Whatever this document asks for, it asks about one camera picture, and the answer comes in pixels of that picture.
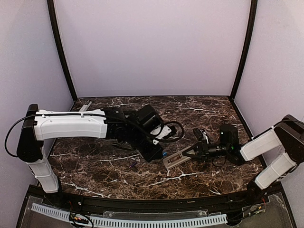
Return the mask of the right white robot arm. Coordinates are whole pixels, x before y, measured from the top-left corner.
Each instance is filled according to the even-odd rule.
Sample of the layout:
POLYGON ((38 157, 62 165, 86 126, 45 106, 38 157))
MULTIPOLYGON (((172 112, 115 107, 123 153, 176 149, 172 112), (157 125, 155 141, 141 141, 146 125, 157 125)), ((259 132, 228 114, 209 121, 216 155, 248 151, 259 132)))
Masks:
POLYGON ((239 143, 238 130, 233 125, 222 124, 219 131, 219 143, 211 144, 203 131, 194 129, 198 142, 182 151, 182 155, 199 162, 225 156, 230 163, 240 166, 272 149, 284 149, 269 166, 247 184, 247 201, 262 197, 273 182, 292 172, 304 161, 304 123, 291 115, 286 115, 281 121, 245 144, 239 143))

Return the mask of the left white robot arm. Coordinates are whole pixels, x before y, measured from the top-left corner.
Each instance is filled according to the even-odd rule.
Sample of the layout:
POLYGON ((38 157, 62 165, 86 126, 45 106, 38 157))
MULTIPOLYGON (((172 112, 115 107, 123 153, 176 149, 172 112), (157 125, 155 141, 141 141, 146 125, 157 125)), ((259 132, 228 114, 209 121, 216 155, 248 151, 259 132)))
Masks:
POLYGON ((138 111, 123 111, 119 107, 82 112, 53 112, 28 108, 23 121, 17 157, 33 171, 45 193, 60 191, 60 181, 54 174, 44 152, 45 140, 53 138, 90 137, 115 139, 137 150, 147 161, 163 157, 159 141, 172 130, 151 105, 138 111))

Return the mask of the grey remote control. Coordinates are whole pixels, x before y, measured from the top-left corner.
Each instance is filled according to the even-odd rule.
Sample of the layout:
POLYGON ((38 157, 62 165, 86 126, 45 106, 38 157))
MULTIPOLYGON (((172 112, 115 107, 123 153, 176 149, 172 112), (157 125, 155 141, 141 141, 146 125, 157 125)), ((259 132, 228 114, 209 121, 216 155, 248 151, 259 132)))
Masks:
POLYGON ((170 170, 188 160, 190 160, 191 157, 184 156, 182 152, 174 153, 166 158, 163 159, 163 164, 166 169, 170 170))

